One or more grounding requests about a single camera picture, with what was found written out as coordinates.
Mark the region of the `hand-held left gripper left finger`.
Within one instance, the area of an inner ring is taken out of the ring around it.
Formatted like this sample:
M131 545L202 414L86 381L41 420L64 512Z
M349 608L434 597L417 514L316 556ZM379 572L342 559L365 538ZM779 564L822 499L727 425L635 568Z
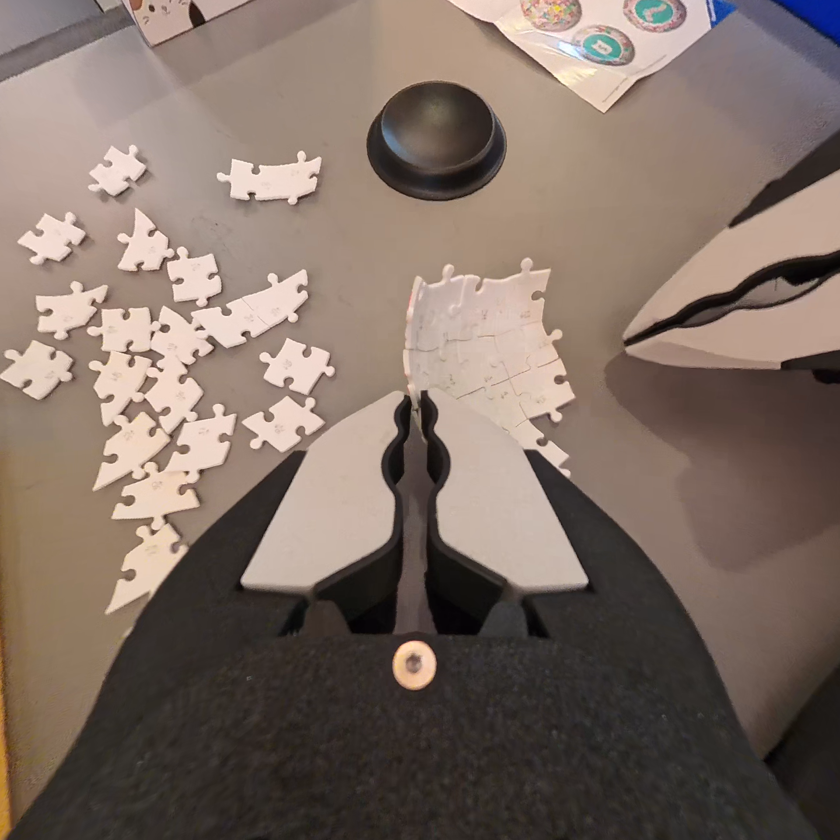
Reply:
M397 484L413 404L391 392L335 424L301 455L240 584L331 602L351 631L390 634L403 573Z

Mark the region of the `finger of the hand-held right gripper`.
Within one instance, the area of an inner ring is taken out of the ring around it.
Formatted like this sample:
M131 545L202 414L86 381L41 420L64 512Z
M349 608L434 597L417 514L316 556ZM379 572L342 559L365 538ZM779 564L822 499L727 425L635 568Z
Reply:
M656 290L623 341L797 298L838 279L838 244L838 187L807 186L720 231Z
M838 350L838 279L772 307L737 309L625 348L641 361L709 370L828 369L837 363Z

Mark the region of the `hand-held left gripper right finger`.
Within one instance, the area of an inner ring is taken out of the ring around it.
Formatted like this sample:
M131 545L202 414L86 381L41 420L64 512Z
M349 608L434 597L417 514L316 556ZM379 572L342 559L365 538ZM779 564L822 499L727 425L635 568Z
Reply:
M497 604L584 591L589 577L533 460L502 427L439 389L420 396L433 491L425 585L439 634L477 634Z

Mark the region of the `curved assembled puzzle section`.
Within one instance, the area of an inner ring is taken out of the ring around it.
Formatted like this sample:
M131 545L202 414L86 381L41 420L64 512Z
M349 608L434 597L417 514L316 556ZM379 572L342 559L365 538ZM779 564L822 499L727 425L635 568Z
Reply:
M540 417L559 424L575 399L555 346L563 333L543 324L550 277L550 268L536 269L530 258L500 279L457 274L452 265L436 282L416 276L403 368L416 416L421 394L438 389L570 478L569 456L535 424Z

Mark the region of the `pile of white puzzle pieces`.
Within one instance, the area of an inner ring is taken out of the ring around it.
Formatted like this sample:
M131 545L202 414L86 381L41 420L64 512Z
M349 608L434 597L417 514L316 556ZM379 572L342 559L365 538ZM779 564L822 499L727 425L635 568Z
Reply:
M119 197L147 171L135 144L127 150L112 145L90 170L87 189ZM17 243L31 252L31 264L42 266L68 258L86 236L74 213L60 217L46 213ZM58 342L85 329L100 342L102 358L91 360L87 367L96 375L92 387L101 425L115 430L103 446L92 490L132 478L122 489L129 503L118 502L111 519L146 522L136 531L140 542L124 557L105 615L157 592L187 550L167 520L200 507L197 481L228 458L237 414L217 403L210 414L198 416L204 389L189 368L216 348L234 349L273 328L297 322L308 299L308 273L302 269L284 280L269 274L266 287L257 292L222 307L208 307L224 290L215 255L190 256L186 247L171 247L161 227L138 207L132 230L118 233L117 241L123 247L119 271L159 271L165 265L173 302L191 303L196 309L186 317L162 306L153 318L147 306L104 308L109 286L85 288L76 280L66 293L35 297L38 333ZM7 365L2 382L36 401L74 378L76 362L54 344L33 339L24 350L6 350L3 357ZM262 352L258 358L266 366L265 382L306 398L300 402L284 395L266 412L243 420L253 435L253 448L267 443L286 453L302 436L324 425L314 412L312 392L322 378L334 376L331 354L286 338L278 352Z

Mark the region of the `joined white puzzle piece pair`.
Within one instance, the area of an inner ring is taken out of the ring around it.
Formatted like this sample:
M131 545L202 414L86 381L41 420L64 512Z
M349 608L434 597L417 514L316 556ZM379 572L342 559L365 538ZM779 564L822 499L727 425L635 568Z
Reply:
M299 198L313 193L318 185L322 158L309 161L306 153L297 153L297 160L288 164L261 164L233 159L230 173L219 172L216 178L229 186L231 198L248 201L286 201L296 205Z

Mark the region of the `colourful puzzle ball box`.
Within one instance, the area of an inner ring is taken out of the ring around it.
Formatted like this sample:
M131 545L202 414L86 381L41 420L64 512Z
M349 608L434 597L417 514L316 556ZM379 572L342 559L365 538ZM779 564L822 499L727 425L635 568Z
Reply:
M121 1L150 47L200 28L242 5L239 1Z

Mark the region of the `white printed paper sheet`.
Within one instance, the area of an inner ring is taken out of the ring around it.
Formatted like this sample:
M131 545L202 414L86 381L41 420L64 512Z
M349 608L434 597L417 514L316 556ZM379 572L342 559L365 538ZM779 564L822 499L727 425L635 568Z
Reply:
M711 32L706 1L453 1L601 113Z

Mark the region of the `black round stand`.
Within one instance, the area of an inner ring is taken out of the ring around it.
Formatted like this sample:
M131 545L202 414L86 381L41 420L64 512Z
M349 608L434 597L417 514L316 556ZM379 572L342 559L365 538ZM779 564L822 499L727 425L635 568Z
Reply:
M373 172L394 191L428 202L477 193L500 171L507 135L488 101L453 81L395 93L366 138Z

